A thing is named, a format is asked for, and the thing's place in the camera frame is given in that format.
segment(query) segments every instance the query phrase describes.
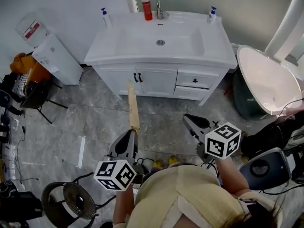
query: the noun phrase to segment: faucet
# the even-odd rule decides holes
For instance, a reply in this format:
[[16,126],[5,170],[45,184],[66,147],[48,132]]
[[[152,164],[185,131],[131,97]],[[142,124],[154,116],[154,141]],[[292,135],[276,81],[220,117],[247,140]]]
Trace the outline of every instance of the faucet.
[[156,0],[156,13],[157,13],[157,19],[163,19],[163,18],[167,19],[169,17],[168,12],[162,11],[160,0]]

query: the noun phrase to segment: gray marble floor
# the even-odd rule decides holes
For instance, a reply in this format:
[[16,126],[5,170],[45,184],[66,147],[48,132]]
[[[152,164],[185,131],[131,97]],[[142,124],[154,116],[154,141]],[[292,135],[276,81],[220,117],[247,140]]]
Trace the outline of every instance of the gray marble floor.
[[[200,164],[196,156],[196,143],[182,123],[185,113],[196,114],[206,118],[231,122],[250,134],[258,132],[272,119],[246,121],[236,112],[231,95],[224,96],[229,87],[230,76],[226,76],[208,101],[202,106],[198,102],[167,98],[138,97],[138,109],[141,123],[138,158],[152,158],[167,161],[171,155],[179,160]],[[107,153],[110,144],[129,126],[127,97],[122,101],[116,99],[105,83],[91,69],[85,69],[80,85],[53,87],[51,99],[68,106],[61,108],[49,102],[42,111],[53,122],[50,125],[37,110],[27,109],[26,116],[11,120],[10,150],[5,148],[7,159],[13,160],[18,141],[23,139],[21,124],[26,127],[25,141],[19,144],[19,163],[22,177],[39,178],[27,180],[20,191],[32,191],[40,198],[43,189],[51,182],[72,181],[80,175],[95,170],[97,163]],[[79,167],[81,142],[85,143],[84,155]],[[238,166],[242,164],[239,156],[234,158]],[[19,178],[13,161],[6,161],[10,178]],[[83,179],[80,184],[92,195],[97,204],[108,200],[114,193],[105,191],[92,178]],[[270,192],[280,191],[278,187]],[[284,228],[292,226],[296,215],[303,211],[303,189],[295,189],[285,195]],[[113,215],[115,201],[98,211],[94,227],[98,228]],[[31,227],[53,227],[46,217],[29,222]],[[84,227],[87,222],[78,220],[72,227]]]

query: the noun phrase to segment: hair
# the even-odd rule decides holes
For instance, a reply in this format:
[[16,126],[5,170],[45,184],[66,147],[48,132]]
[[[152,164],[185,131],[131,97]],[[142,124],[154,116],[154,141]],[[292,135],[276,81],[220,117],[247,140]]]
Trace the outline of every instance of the hair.
[[276,217],[281,208],[282,206],[278,208],[274,205],[271,211],[261,210],[254,215],[241,214],[225,222],[221,228],[276,228]]

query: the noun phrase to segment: drawer handle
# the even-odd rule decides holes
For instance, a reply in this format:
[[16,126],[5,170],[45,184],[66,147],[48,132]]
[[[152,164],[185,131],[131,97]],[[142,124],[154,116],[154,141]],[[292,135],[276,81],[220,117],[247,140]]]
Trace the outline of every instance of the drawer handle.
[[134,79],[135,79],[135,82],[138,82],[138,80],[136,79],[136,73],[134,73]]
[[138,77],[139,77],[139,81],[142,83],[142,79],[141,79],[141,73],[138,73]]

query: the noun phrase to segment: white sink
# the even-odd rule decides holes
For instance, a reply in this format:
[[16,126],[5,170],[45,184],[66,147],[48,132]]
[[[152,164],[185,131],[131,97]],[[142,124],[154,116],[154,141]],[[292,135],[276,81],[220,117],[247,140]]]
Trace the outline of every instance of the white sink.
[[112,29],[101,30],[85,62],[105,65],[127,62],[186,63],[235,68],[231,44],[221,18],[207,24],[207,15],[169,11],[169,18],[146,21],[143,13],[111,15]]

